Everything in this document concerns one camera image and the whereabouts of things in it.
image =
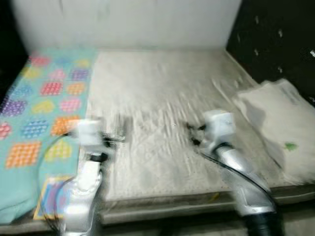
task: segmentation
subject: green logo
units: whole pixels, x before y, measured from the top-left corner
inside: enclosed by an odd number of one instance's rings
[[[288,151],[294,151],[298,148],[297,144],[291,142],[286,142],[284,145],[284,149],[287,149]]]

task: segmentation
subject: white wall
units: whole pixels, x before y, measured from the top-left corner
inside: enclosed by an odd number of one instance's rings
[[[30,50],[224,47],[241,0],[14,0]]]

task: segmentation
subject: gray floor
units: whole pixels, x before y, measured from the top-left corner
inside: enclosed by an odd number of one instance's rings
[[[286,206],[282,209],[286,236],[315,234],[315,203]],[[164,232],[165,226],[173,226],[172,232]],[[160,222],[140,222],[104,229],[110,236],[245,236],[242,221],[233,212],[215,215],[191,216]]]

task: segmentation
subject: mattress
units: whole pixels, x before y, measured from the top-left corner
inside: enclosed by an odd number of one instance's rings
[[[233,145],[260,171],[281,204],[314,198],[313,185],[290,186],[260,137],[230,98],[253,80],[225,51],[102,51],[94,65],[87,117],[115,133],[129,122],[127,142],[106,165],[100,196],[103,224],[224,211],[233,208],[220,169],[197,155],[184,122],[200,125],[212,109],[234,113]],[[40,231],[23,218],[0,232]]]

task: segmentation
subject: white mattress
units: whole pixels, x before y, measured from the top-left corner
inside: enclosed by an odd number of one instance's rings
[[[233,144],[259,168],[270,186],[287,185],[231,96],[249,88],[246,75],[225,52],[101,52],[94,66],[87,116],[102,117],[108,130],[117,114],[131,117],[129,142],[108,168],[104,200],[181,196],[226,190],[218,167],[195,154],[183,121],[202,124],[212,109],[234,113]]]

